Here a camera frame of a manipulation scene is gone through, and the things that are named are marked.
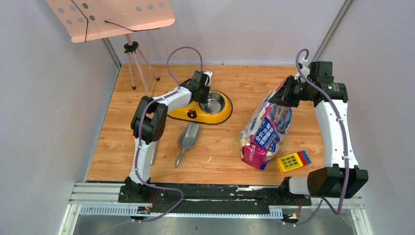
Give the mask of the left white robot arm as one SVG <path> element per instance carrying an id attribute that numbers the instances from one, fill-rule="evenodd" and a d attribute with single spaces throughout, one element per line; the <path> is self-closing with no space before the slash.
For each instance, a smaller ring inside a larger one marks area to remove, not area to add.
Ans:
<path id="1" fill-rule="evenodd" d="M 154 98 L 141 98 L 131 121 L 135 138 L 133 166 L 120 188 L 119 202 L 141 203 L 149 198 L 151 159 L 164 133 L 168 113 L 193 101 L 207 103 L 212 77 L 211 71 L 195 71 L 172 91 Z"/>

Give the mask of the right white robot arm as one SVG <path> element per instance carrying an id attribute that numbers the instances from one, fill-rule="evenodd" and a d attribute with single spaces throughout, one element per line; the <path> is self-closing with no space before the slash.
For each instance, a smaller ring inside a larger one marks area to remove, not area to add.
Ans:
<path id="1" fill-rule="evenodd" d="M 299 72 L 288 76 L 282 87 L 270 98 L 283 107 L 298 107 L 300 101 L 313 102 L 324 147 L 323 167 L 306 177 L 286 177 L 279 191 L 285 204 L 299 195 L 330 198 L 352 198 L 369 179 L 368 171 L 359 168 L 350 142 L 345 84 L 335 83 L 332 62 L 297 63 Z"/>

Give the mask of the silver metal scoop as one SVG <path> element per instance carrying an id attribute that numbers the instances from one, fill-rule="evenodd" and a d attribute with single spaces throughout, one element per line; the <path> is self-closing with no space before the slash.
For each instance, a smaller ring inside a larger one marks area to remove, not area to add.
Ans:
<path id="1" fill-rule="evenodd" d="M 184 153 L 187 149 L 192 148 L 197 140 L 198 133 L 199 133 L 200 126 L 195 123 L 189 123 L 185 130 L 182 132 L 181 136 L 179 137 L 179 146 L 182 148 L 180 154 L 178 155 L 175 163 L 175 168 L 178 168 Z"/>

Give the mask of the yellow double pet bowl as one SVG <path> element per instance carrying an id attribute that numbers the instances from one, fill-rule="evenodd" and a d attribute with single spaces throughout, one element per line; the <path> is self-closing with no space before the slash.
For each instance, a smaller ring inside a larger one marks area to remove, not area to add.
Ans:
<path id="1" fill-rule="evenodd" d="M 228 96 L 210 90 L 207 103 L 195 102 L 188 89 L 189 81 L 190 79 L 186 80 L 163 95 L 170 118 L 205 125 L 218 125 L 230 118 L 233 106 Z"/>

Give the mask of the cat food bag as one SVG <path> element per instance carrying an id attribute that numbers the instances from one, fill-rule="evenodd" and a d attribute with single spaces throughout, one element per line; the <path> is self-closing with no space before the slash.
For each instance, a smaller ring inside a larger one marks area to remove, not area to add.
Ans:
<path id="1" fill-rule="evenodd" d="M 241 130 L 241 160 L 261 171 L 282 148 L 291 125 L 292 108 L 269 102 L 281 88 L 268 93 Z"/>

